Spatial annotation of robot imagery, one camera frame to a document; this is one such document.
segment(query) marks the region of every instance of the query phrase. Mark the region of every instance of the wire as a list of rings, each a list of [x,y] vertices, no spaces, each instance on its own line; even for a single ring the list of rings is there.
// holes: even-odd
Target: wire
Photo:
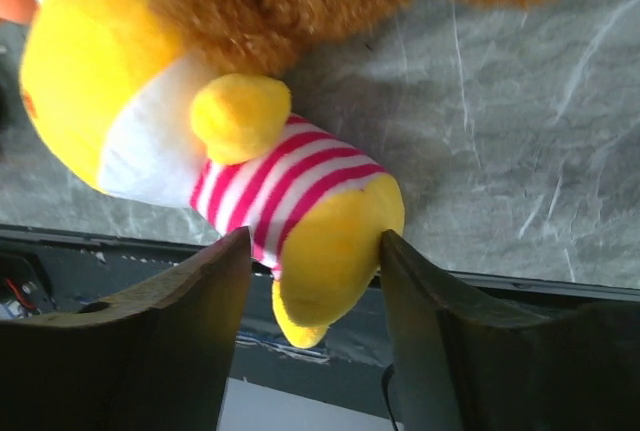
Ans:
[[[7,286],[9,286],[9,288],[11,289],[11,291],[13,292],[13,294],[15,295],[16,299],[18,300],[18,302],[25,308],[33,310],[36,309],[36,306],[29,303],[26,299],[24,299],[24,296],[22,296],[22,293],[20,292],[20,290],[18,289],[18,287],[14,284],[13,281],[11,281],[9,278],[4,278],[5,283],[7,283]]]
[[[387,413],[389,414],[389,420],[391,421],[391,426],[393,426],[393,431],[399,431],[398,423],[396,422],[396,418],[393,416],[393,411],[391,409],[391,401],[389,400],[389,383],[391,382],[391,378],[395,374],[396,369],[393,364],[387,366],[387,369],[382,373],[382,395],[384,396],[384,404],[387,406]]]

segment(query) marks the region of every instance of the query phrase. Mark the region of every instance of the yellow plush toy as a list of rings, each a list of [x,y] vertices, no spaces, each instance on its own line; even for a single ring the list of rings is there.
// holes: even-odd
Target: yellow plush toy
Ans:
[[[103,193],[249,226],[285,336],[314,346],[367,287],[381,233],[401,232],[397,183],[291,114],[280,81],[200,65],[147,2],[39,0],[21,69],[33,124]]]

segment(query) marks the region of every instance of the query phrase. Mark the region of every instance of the pink striped shirt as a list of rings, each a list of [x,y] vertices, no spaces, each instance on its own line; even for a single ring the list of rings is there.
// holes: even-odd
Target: pink striped shirt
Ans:
[[[207,161],[191,206],[222,234],[248,226],[254,258],[278,271],[287,235],[309,210],[382,173],[362,152],[292,115],[270,153],[233,166]]]

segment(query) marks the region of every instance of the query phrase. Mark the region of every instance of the white surface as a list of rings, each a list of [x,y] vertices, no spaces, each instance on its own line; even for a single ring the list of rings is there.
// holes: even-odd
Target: white surface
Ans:
[[[392,428],[389,421],[375,416],[230,379],[218,429],[390,431]]]

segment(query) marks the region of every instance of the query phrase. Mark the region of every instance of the red wire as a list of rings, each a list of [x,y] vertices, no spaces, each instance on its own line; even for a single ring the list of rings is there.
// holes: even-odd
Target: red wire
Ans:
[[[27,309],[36,309],[36,306],[30,304],[26,299],[24,299],[24,296],[22,296],[22,293],[18,290],[18,287],[13,283],[13,281],[11,281],[9,278],[4,278],[4,280],[7,283],[7,286],[11,288],[11,291],[13,291],[13,294],[15,294],[16,298],[22,306]]]

